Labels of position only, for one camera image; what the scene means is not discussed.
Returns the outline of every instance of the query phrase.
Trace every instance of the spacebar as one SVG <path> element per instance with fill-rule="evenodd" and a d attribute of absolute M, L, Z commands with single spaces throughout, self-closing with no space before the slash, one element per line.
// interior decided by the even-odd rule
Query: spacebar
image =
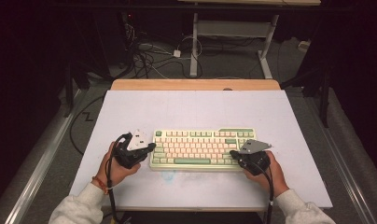
<path fill-rule="evenodd" d="M 175 164 L 210 164 L 209 159 L 175 159 Z"/>

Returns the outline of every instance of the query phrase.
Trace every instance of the human hand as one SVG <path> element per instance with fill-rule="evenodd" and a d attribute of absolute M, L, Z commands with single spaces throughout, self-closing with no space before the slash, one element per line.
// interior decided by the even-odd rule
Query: human hand
<path fill-rule="evenodd" d="M 109 150 L 107 153 L 104 155 L 104 158 L 102 159 L 101 165 L 99 166 L 98 173 L 96 174 L 96 177 L 99 178 L 106 186 L 107 186 L 107 176 L 106 176 L 106 163 L 110 159 L 110 154 L 113 150 L 114 142 L 110 144 Z M 110 179 L 112 180 L 112 187 L 116 186 L 119 184 L 125 177 L 128 175 L 133 175 L 135 174 L 140 168 L 140 163 L 135 164 L 133 168 L 127 169 L 116 161 L 115 158 L 112 159 L 112 164 L 111 164 L 111 171 L 110 171 Z M 98 188 L 102 188 L 99 185 L 99 182 L 96 180 L 92 180 L 91 183 L 95 185 Z"/>
<path fill-rule="evenodd" d="M 276 161 L 271 151 L 266 151 L 267 156 L 270 158 L 270 167 L 266 170 L 266 174 L 272 178 L 273 183 L 273 196 L 278 197 L 281 193 L 287 191 L 289 187 L 285 181 L 284 172 L 281 165 Z M 244 174 L 250 180 L 258 182 L 264 189 L 270 192 L 270 184 L 264 174 L 252 175 L 244 169 Z"/>

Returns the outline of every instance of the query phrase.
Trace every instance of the keyboard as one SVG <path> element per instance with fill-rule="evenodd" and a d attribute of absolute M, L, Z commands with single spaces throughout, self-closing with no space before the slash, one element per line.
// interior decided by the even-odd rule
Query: keyboard
<path fill-rule="evenodd" d="M 256 139 L 252 128 L 219 130 L 156 130 L 156 148 L 150 154 L 152 170 L 239 171 L 231 150 L 239 151 L 248 140 Z"/>

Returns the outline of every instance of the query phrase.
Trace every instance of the table surface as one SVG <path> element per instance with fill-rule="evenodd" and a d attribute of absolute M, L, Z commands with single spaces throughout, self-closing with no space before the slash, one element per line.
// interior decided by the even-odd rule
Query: table surface
<path fill-rule="evenodd" d="M 133 84 L 139 90 L 162 89 L 156 84 L 165 80 L 117 80 L 105 97 L 71 194 L 78 195 L 91 181 L 98 170 L 95 164 L 100 163 L 110 143 L 123 133 L 139 129 L 152 141 L 156 129 L 251 127 L 258 140 L 272 144 L 271 151 L 284 169 L 287 184 L 304 201 L 322 208 L 332 207 L 286 93 L 279 87 L 265 91 L 267 85 L 261 86 L 262 91 L 249 91 L 256 87 L 256 81 L 244 81 L 244 91 L 219 91 L 227 83 L 228 87 L 237 87 L 242 80 L 211 79 L 166 83 L 175 82 L 175 89 L 199 83 L 203 89 L 207 82 L 210 89 L 218 86 L 217 91 L 135 91 Z M 117 208 L 123 210 L 263 211 L 268 204 L 267 192 L 249 181 L 243 172 L 156 172 L 150 170 L 148 157 L 138 173 L 128 176 L 114 188 L 114 193 Z M 110 201 L 105 199 L 104 206 L 108 205 Z"/>
<path fill-rule="evenodd" d="M 278 6 L 319 6 L 320 0 L 179 0 L 193 3 L 220 4 L 250 4 L 250 5 L 278 5 Z"/>

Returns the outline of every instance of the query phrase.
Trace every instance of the bracelet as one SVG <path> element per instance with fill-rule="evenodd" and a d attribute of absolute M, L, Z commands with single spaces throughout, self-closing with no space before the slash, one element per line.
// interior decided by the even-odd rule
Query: bracelet
<path fill-rule="evenodd" d="M 102 180 L 98 178 L 98 176 L 93 176 L 92 179 L 98 182 L 99 186 L 101 186 L 101 189 L 104 191 L 105 194 L 109 194 L 109 189 L 104 184 L 104 182 L 102 182 Z"/>

